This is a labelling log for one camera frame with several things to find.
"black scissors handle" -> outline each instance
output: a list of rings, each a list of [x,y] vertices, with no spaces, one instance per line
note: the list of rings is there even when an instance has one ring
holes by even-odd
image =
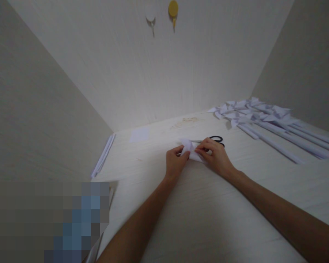
[[[222,137],[220,137],[220,136],[211,136],[210,139],[218,142],[219,144],[222,144],[223,147],[225,148],[225,145],[223,143],[221,143],[223,141],[223,138]]]

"white wall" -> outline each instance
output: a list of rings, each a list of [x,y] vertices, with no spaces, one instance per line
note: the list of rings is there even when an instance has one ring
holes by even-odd
[[[295,0],[253,95],[329,131],[329,0]]]
[[[251,95],[294,0],[9,0],[114,131]]]
[[[90,182],[112,131],[0,0],[0,181]]]

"table surface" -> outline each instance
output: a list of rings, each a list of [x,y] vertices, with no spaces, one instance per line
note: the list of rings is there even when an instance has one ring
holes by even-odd
[[[329,224],[329,160],[319,160],[264,130],[306,161],[296,165],[212,113],[195,113],[147,125],[149,140],[129,143],[133,129],[117,132],[93,182],[116,181],[110,224],[99,254],[163,179],[166,151],[179,138],[219,135],[230,160],[250,178]],[[307,125],[329,136],[328,132]],[[284,237],[232,185],[204,164],[189,160],[160,215],[142,262],[305,262]]]

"scissors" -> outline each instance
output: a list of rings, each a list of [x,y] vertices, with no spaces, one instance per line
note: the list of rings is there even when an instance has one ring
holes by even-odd
[[[223,147],[225,148],[225,145],[223,143],[221,143],[223,141],[223,138],[220,137],[220,136],[211,136],[210,139],[218,142],[219,144],[222,144]]]

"finger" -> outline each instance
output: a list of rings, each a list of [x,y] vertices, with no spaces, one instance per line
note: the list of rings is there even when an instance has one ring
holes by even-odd
[[[178,146],[178,147],[175,147],[175,148],[169,150],[169,152],[174,153],[175,155],[177,155],[178,153],[182,152],[183,148],[184,148],[184,145],[181,145],[181,146]]]
[[[206,162],[210,161],[211,155],[209,155],[206,151],[202,149],[196,149],[195,152],[200,154],[206,160]]]
[[[215,144],[212,144],[212,143],[209,143],[209,142],[202,142],[200,143],[200,145],[198,147],[196,147],[196,149],[209,149],[211,151],[215,151],[217,148],[216,148],[216,145]]]
[[[208,143],[212,143],[212,144],[216,144],[217,143],[215,140],[212,140],[211,138],[206,138],[201,143],[203,143],[203,142],[208,142]]]
[[[182,158],[182,159],[184,159],[184,160],[188,160],[189,159],[189,156],[190,156],[190,152],[189,151],[187,151],[187,152],[185,152],[180,158]]]

